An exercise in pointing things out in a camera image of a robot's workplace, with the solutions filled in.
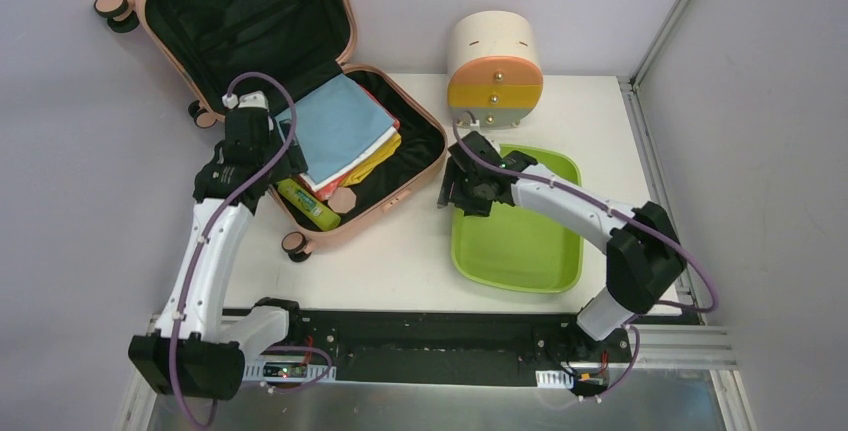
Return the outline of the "white peace daisy shirt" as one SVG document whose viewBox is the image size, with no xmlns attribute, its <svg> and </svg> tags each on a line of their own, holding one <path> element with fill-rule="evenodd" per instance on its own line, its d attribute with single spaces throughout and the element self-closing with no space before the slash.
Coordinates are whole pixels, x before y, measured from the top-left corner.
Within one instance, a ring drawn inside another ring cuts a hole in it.
<svg viewBox="0 0 848 431">
<path fill-rule="evenodd" d="M 303 177 L 305 182 L 309 183 L 309 186 L 312 190 L 320 190 L 326 185 L 330 184 L 333 181 L 336 181 L 340 177 L 349 173 L 352 169 L 358 166 L 360 163 L 365 161 L 371 155 L 373 155 L 381 146 L 385 143 L 389 142 L 392 138 L 398 136 L 399 133 L 394 127 L 390 127 L 383 135 L 381 135 L 374 143 L 372 143 L 365 151 L 363 151 L 358 157 L 354 158 L 353 161 L 345 166 L 343 166 L 339 171 L 333 173 L 328 178 L 323 181 L 314 182 L 312 177 L 309 175 L 305 175 Z"/>
</svg>

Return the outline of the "green plastic tray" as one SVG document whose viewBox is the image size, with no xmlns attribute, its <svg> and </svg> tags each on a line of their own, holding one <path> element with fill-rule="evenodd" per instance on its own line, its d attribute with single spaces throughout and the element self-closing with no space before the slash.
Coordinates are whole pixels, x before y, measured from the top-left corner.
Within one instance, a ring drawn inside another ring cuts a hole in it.
<svg viewBox="0 0 848 431">
<path fill-rule="evenodd" d="M 581 236 L 525 208 L 495 203 L 487 217 L 453 212 L 451 258 L 461 275 L 480 284 L 562 293 L 580 279 L 582 251 Z"/>
</svg>

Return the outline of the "light blue cloth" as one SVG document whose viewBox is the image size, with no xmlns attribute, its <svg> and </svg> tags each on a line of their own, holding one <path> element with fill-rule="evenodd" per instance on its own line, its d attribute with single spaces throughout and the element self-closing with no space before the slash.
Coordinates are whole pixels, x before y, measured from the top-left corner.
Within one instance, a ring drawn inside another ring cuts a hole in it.
<svg viewBox="0 0 848 431">
<path fill-rule="evenodd" d="M 295 103 L 299 142 L 314 182 L 351 163 L 394 118 L 357 82 L 340 74 Z"/>
</svg>

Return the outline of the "red white tie-dye cloth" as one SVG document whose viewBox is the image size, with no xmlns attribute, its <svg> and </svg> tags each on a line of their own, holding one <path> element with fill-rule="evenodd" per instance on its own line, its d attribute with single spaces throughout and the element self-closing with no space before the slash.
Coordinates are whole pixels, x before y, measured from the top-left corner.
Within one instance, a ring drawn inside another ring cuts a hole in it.
<svg viewBox="0 0 848 431">
<path fill-rule="evenodd" d="M 400 129 L 400 121 L 399 121 L 398 119 L 395 119 L 392 127 L 394 127 L 394 128 L 398 131 L 398 133 L 399 133 L 399 129 Z M 340 187 L 340 182 L 341 182 L 341 181 L 342 181 L 342 179 L 346 176 L 346 175 L 344 175 L 344 176 L 340 177 L 340 178 L 339 178 L 339 179 L 337 179 L 336 181 L 331 182 L 330 184 L 326 185 L 325 187 L 321 188 L 320 190 L 312 190 L 312 189 L 310 188 L 310 186 L 309 186 L 309 183 L 308 183 L 308 182 L 305 182 L 305 181 L 304 181 L 304 179 L 303 179 L 303 177 L 304 177 L 305 175 L 308 175 L 308 174 L 307 174 L 307 173 L 301 173 L 300 175 L 298 175 L 298 176 L 297 176 L 297 180 L 298 180 L 298 181 L 299 181 L 302 185 L 304 185 L 304 186 L 305 186 L 305 187 L 306 187 L 306 188 L 307 188 L 307 189 L 308 189 L 308 190 L 309 190 L 309 191 L 310 191 L 310 192 L 311 192 L 314 196 L 317 196 L 320 200 L 326 200 L 326 199 L 328 199 L 328 198 L 329 198 L 329 197 L 333 194 L 333 192 L 334 192 L 334 191 L 335 191 L 338 187 Z"/>
</svg>

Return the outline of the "pink hard-shell suitcase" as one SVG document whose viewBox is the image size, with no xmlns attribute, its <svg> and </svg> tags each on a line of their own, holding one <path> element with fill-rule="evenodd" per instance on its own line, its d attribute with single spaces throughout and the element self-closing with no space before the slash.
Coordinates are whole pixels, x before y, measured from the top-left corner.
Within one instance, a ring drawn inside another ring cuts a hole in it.
<svg viewBox="0 0 848 431">
<path fill-rule="evenodd" d="M 262 87 L 275 111 L 285 108 L 285 93 L 300 99 L 344 76 L 397 119 L 399 148 L 353 186 L 355 205 L 337 228 L 320 230 L 271 193 L 311 244 L 333 246 L 361 234 L 431 183 L 444 164 L 447 137 L 438 121 L 382 70 L 352 62 L 356 24 L 349 0 L 95 0 L 94 9 L 116 33 L 147 31 L 195 94 L 189 113 L 199 127 L 226 117 L 228 86 L 240 94 L 260 87 L 256 80 L 239 82 L 245 72 L 281 83 Z"/>
</svg>

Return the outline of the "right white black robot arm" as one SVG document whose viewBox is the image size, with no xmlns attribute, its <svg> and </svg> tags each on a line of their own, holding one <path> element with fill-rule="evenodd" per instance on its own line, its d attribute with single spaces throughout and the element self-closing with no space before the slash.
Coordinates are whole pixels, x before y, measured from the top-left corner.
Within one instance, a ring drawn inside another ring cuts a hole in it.
<svg viewBox="0 0 848 431">
<path fill-rule="evenodd" d="M 667 211 L 654 202 L 634 207 L 598 197 L 524 152 L 500 154 L 477 131 L 459 138 L 448 153 L 439 206 L 476 217 L 489 216 L 496 203 L 529 210 L 605 255 L 605 285 L 567 335 L 569 351 L 580 360 L 603 353 L 612 332 L 658 304 L 687 267 Z"/>
</svg>

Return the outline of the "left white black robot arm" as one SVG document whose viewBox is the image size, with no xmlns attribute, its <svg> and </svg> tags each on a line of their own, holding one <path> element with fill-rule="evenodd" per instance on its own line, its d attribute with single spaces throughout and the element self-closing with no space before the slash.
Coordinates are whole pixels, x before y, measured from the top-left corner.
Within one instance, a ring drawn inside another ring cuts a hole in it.
<svg viewBox="0 0 848 431">
<path fill-rule="evenodd" d="M 235 324 L 222 324 L 235 257 L 260 198 L 305 168 L 296 124 L 260 107 L 231 111 L 224 138 L 195 176 L 191 234 L 175 285 L 153 330 L 133 336 L 128 348 L 156 393 L 229 400 L 247 364 L 266 349 L 288 356 L 303 347 L 293 302 L 266 298 Z"/>
</svg>

